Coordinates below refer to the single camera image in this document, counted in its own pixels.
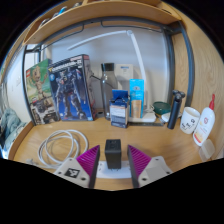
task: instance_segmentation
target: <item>desk surface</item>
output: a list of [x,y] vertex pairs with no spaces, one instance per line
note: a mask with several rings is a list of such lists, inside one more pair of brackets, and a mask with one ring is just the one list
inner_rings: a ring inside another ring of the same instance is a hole
[[[74,129],[82,132],[89,141],[89,149],[100,145],[100,160],[105,161],[104,148],[106,139],[121,139],[122,160],[128,160],[127,145],[143,151],[150,157],[163,156],[169,168],[176,172],[187,166],[201,163],[198,154],[199,147],[194,143],[192,135],[183,133],[180,128],[180,119],[177,120],[173,130],[163,127],[137,127],[130,126],[127,129],[111,126],[105,118],[98,118],[95,121],[79,122],[55,122],[47,125],[35,126],[24,138],[19,146],[14,161],[23,162],[27,159],[40,164],[37,150],[50,134],[56,130]],[[82,137],[77,135],[81,146],[81,153],[85,148]],[[60,139],[54,143],[53,154],[55,158],[64,160],[71,147],[71,141]],[[101,179],[97,178],[95,189],[100,190],[124,190],[132,189],[131,179]]]

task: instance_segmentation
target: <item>gundam box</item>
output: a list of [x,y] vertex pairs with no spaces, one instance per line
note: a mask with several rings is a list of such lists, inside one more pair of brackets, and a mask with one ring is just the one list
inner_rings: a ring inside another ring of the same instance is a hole
[[88,55],[78,55],[48,67],[52,96],[62,121],[92,121],[95,118]]

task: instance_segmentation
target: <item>cable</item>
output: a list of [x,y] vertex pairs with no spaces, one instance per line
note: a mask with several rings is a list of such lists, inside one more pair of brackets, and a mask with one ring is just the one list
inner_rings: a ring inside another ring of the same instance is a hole
[[[87,138],[85,137],[84,134],[82,134],[81,132],[76,131],[76,130],[67,130],[67,131],[66,131],[66,130],[58,130],[58,131],[55,131],[54,133],[52,133],[47,139],[45,139],[45,140],[41,143],[41,145],[40,145],[40,147],[39,147],[39,149],[38,149],[38,158],[39,158],[39,160],[40,160],[43,164],[45,164],[46,166],[41,166],[41,165],[36,164],[35,162],[33,162],[33,159],[28,159],[28,160],[26,161],[26,163],[27,163],[27,164],[30,164],[30,165],[33,165],[33,166],[37,166],[37,167],[39,167],[39,168],[45,168],[45,169],[57,169],[57,168],[58,168],[58,167],[59,167],[59,166],[60,166],[60,165],[67,159],[67,158],[71,157],[71,154],[72,154],[72,152],[73,152],[73,148],[74,148],[74,142],[75,142],[75,144],[76,144],[76,153],[75,153],[74,158],[77,158],[77,156],[78,156],[78,154],[79,154],[79,151],[80,151],[79,143],[77,142],[76,139],[73,138],[73,136],[72,136],[72,134],[71,134],[70,132],[78,133],[78,134],[80,134],[80,135],[83,137],[83,139],[84,139],[84,141],[85,141],[85,143],[86,143],[86,147],[85,147],[84,152],[86,152],[87,149],[88,149],[88,140],[87,140]],[[57,136],[57,135],[59,135],[59,134],[62,134],[62,133],[66,133],[68,136],[67,136],[67,135],[63,135],[63,136],[55,137],[55,136]],[[58,140],[58,139],[61,139],[61,138],[68,138],[68,139],[71,139],[71,141],[72,141],[72,146],[71,146],[70,152],[68,153],[67,157],[66,157],[63,161],[57,160],[57,159],[55,159],[54,157],[52,157],[52,155],[50,155],[50,153],[48,152],[48,148],[47,148],[47,144],[48,144],[49,142],[52,142],[52,141],[55,141],[55,140]],[[47,153],[47,156],[48,156],[51,160],[53,160],[56,164],[49,164],[49,163],[47,163],[47,162],[44,161],[44,159],[43,159],[43,157],[42,157],[42,153],[43,153],[43,150],[44,150],[44,149],[45,149],[45,151],[46,151],[46,153]]]
[[155,113],[154,112],[154,106],[150,105],[150,108],[145,108],[143,110],[145,113]]

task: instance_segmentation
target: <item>cup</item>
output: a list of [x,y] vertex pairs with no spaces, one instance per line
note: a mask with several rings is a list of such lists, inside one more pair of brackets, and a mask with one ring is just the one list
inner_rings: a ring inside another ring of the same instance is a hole
[[185,107],[180,121],[180,129],[186,133],[191,134],[196,128],[200,118],[200,113],[192,107]]

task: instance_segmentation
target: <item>robot figure illustration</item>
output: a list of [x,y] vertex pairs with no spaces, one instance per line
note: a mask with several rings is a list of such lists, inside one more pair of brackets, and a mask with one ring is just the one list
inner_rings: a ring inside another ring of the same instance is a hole
[[77,115],[79,119],[86,119],[85,112],[82,111],[81,108],[81,97],[78,89],[77,81],[82,77],[76,70],[63,70],[60,73],[60,78],[56,79],[58,84],[58,89],[56,92],[56,100],[57,100],[57,110],[59,112],[59,103],[63,99],[65,111],[64,118],[68,119],[69,117],[73,117],[70,110],[70,102],[68,97],[70,96],[71,104],[76,109]]
[[40,119],[39,114],[36,112],[35,109],[32,109],[32,111],[33,111],[33,115],[34,115],[34,118],[35,118],[36,123],[37,124],[41,124],[41,119]]

